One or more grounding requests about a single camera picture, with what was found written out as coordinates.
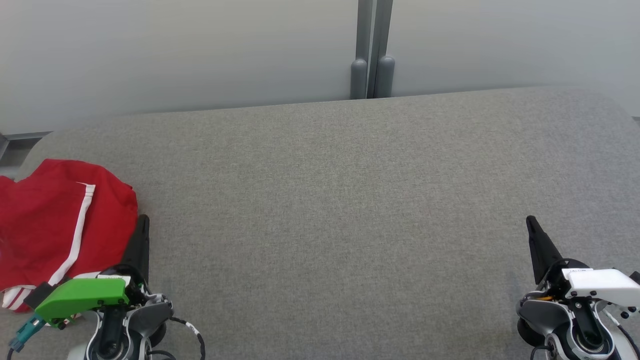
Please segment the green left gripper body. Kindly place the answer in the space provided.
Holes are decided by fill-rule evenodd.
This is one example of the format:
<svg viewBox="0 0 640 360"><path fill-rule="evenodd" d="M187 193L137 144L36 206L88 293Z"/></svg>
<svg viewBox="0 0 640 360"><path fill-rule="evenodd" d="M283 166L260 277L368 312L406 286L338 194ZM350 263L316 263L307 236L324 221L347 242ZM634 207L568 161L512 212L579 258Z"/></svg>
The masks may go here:
<svg viewBox="0 0 640 360"><path fill-rule="evenodd" d="M77 314L107 308L141 305L149 293L147 278L127 264L119 264L93 277L71 278L52 286L43 284L43 299L35 303L34 313L58 328Z"/></svg>

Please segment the red shorts with white stripe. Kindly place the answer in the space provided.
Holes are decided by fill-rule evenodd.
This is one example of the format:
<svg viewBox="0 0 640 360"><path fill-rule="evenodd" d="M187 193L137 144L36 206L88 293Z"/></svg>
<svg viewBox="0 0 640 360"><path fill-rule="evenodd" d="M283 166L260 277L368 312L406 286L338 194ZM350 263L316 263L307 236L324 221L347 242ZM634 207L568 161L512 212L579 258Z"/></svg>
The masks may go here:
<svg viewBox="0 0 640 360"><path fill-rule="evenodd" d="M135 230L137 194L102 166L46 159L0 177L0 291L103 271Z"/></svg>

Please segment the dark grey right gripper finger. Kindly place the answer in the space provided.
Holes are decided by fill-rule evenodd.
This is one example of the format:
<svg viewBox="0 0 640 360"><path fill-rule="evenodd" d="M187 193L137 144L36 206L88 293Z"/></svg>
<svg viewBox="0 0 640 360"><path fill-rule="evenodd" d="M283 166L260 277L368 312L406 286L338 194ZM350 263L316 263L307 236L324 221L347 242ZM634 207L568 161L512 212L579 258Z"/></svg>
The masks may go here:
<svg viewBox="0 0 640 360"><path fill-rule="evenodd" d="M530 250L531 264L534 273L534 282L539 285L546 276L549 269L560 262L563 256L557 247L543 230L537 218L528 215L525 219L528 231L528 244Z"/></svg>

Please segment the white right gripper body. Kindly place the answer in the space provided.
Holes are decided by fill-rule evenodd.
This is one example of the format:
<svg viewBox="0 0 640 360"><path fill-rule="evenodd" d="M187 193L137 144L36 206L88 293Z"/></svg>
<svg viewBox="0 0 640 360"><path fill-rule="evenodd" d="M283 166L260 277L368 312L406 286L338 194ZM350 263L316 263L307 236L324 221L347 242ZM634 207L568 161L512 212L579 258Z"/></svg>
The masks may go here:
<svg viewBox="0 0 640 360"><path fill-rule="evenodd" d="M560 259L537 267L537 287L555 301L574 298L640 308L640 282L619 269L594 269L576 259Z"/></svg>

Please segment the grey metal cart frame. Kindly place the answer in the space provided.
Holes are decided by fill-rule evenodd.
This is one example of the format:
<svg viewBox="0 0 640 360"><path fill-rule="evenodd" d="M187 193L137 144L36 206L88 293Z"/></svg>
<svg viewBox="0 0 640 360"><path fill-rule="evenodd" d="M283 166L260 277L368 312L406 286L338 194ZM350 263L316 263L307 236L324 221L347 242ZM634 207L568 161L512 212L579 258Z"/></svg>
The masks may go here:
<svg viewBox="0 0 640 360"><path fill-rule="evenodd" d="M20 167L34 146L50 131L5 135L0 133L0 168Z"/></svg>

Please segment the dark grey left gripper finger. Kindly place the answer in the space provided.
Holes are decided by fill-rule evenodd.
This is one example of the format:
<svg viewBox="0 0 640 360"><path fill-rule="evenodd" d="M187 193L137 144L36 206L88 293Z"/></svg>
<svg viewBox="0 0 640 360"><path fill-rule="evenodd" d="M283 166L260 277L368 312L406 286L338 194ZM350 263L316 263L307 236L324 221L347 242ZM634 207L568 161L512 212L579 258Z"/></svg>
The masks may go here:
<svg viewBox="0 0 640 360"><path fill-rule="evenodd" d="M146 214L140 214L135 224L121 263L130 268L137 269L138 274L146 285L149 284L149 260L150 260L150 218Z"/></svg>

